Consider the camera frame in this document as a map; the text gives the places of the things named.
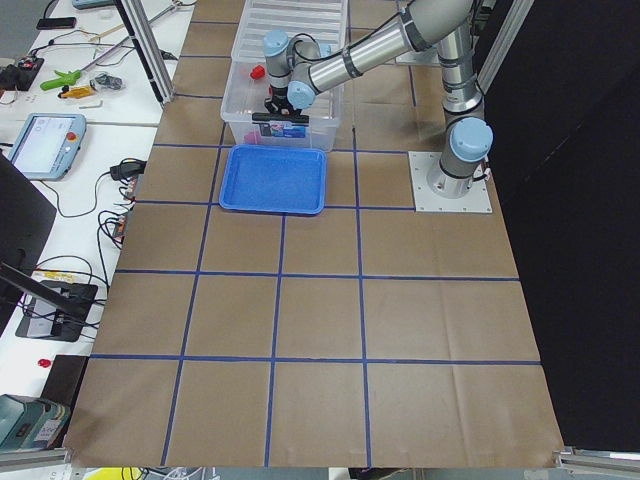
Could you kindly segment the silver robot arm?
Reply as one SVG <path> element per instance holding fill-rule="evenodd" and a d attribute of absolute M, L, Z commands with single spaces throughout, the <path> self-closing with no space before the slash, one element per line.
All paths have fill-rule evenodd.
<path fill-rule="evenodd" d="M 480 181 L 476 170 L 494 140 L 473 65 L 473 13 L 471 1 L 411 1 L 372 32 L 329 55 L 308 33 L 271 30 L 263 38 L 266 111 L 300 122 L 320 94 L 410 52 L 434 48 L 444 89 L 445 146 L 427 183 L 443 198 L 460 199 Z"/>

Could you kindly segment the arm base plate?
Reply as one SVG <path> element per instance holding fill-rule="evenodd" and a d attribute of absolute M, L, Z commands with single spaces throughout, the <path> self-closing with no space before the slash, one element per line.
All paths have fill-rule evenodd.
<path fill-rule="evenodd" d="M 418 213 L 491 214 L 487 180 L 479 165 L 471 177 L 456 179 L 440 168 L 440 152 L 409 151 L 409 170 Z"/>
<path fill-rule="evenodd" d="M 432 46 L 424 51 L 408 51 L 395 58 L 397 65 L 439 67 L 438 51 Z"/>

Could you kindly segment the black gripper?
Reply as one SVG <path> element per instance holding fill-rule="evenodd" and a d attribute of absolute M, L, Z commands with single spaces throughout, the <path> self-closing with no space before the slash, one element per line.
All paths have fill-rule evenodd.
<path fill-rule="evenodd" d="M 288 99 L 287 87 L 269 87 L 269 96 L 264 100 L 264 107 L 269 113 L 282 115 L 299 115 L 300 110 L 293 107 Z"/>

